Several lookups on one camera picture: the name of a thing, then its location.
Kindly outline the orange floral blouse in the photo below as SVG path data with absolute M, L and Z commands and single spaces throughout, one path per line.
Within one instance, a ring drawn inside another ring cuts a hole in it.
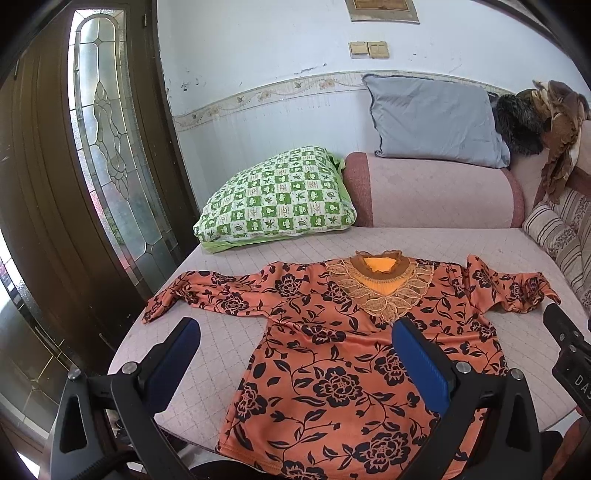
M 150 299 L 144 318 L 180 301 L 266 318 L 225 414 L 221 455 L 288 479 L 394 479 L 438 423 L 394 351 L 394 323 L 408 319 L 450 359 L 504 375 L 488 311 L 525 314 L 555 298 L 539 272 L 389 251 L 273 262 L 239 277 L 188 271 Z

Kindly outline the brown clothes pile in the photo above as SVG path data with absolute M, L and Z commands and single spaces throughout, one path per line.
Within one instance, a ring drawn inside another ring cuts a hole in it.
M 556 203 L 577 168 L 590 107 L 583 95 L 563 82 L 536 81 L 534 85 L 498 97 L 492 111 L 496 131 L 512 159 L 548 153 L 540 182 L 543 193 Z

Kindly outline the pink quilted bed sheet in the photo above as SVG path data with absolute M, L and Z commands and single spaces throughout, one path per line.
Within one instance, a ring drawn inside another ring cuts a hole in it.
M 497 229 L 411 229 L 361 228 L 346 232 L 300 237 L 209 254 L 196 248 L 178 268 L 211 270 L 230 275 L 255 272 L 281 260 L 311 263 L 345 258 L 356 251 L 400 250 L 407 256 L 458 264 L 471 254 L 479 256 L 498 272 L 541 271 L 562 300 L 561 307 L 577 327 L 588 329 L 587 315 L 554 261 L 522 230 Z M 184 316 L 197 320 L 201 343 L 168 409 L 157 415 L 163 427 L 176 436 L 211 447 L 215 428 L 221 426 L 231 392 L 249 357 L 263 336 L 263 318 L 238 318 L 193 309 L 177 302 L 165 315 L 149 325 L 135 322 L 119 346 L 109 370 L 116 372 L 125 362 L 141 359 L 162 341 Z M 549 427 L 574 407 L 558 385 L 551 368 L 558 346 L 543 324 L 542 313 L 487 313 L 508 364 L 521 369 L 527 378 L 540 427 Z

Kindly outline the striped beige pillow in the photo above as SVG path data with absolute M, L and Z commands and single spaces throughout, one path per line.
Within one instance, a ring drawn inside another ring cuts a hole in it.
M 522 228 L 556 263 L 587 314 L 590 314 L 590 198 L 566 188 L 557 203 L 544 199 Z

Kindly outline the dark wooden door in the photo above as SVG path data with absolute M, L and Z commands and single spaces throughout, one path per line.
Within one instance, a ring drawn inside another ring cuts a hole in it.
M 149 171 L 177 245 L 197 247 L 190 191 L 165 99 L 153 1 L 30 1 L 1 57 L 1 231 L 44 333 L 103 372 L 149 297 L 134 287 L 100 224 L 70 123 L 67 59 L 80 9 L 127 13 L 132 99 Z

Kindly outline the pink bolster cushion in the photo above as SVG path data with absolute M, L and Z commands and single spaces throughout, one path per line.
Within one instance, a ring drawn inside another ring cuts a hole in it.
M 507 229 L 525 219 L 522 188 L 505 168 L 353 152 L 342 176 L 359 227 Z

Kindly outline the stained glass window panel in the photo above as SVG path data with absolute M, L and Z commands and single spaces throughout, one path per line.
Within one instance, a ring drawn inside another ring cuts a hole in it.
M 132 99 L 124 9 L 80 9 L 70 27 L 70 123 L 86 187 L 123 270 L 144 297 L 176 268 L 177 245 L 149 171 Z

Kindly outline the grey pillow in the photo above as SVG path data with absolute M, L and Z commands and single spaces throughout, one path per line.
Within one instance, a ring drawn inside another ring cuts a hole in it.
M 382 158 L 445 160 L 502 169 L 509 147 L 496 130 L 488 92 L 470 84 L 363 76 Z

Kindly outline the green white patterned pillow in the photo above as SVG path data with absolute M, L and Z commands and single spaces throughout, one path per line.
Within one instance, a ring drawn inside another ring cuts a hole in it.
M 342 179 L 345 167 L 324 147 L 274 155 L 227 180 L 205 203 L 193 232 L 217 253 L 349 229 L 356 208 Z

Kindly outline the gold light switch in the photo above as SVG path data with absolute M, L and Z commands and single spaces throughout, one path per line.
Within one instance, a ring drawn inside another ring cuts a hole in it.
M 367 42 L 369 56 L 372 59 L 388 59 L 390 51 L 385 41 Z
M 367 42 L 349 42 L 349 54 L 352 57 L 363 57 L 369 55 L 369 45 Z

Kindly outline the framed wall picture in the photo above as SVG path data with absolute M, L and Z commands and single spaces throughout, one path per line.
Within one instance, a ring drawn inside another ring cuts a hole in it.
M 346 0 L 353 22 L 401 22 L 419 24 L 412 0 Z

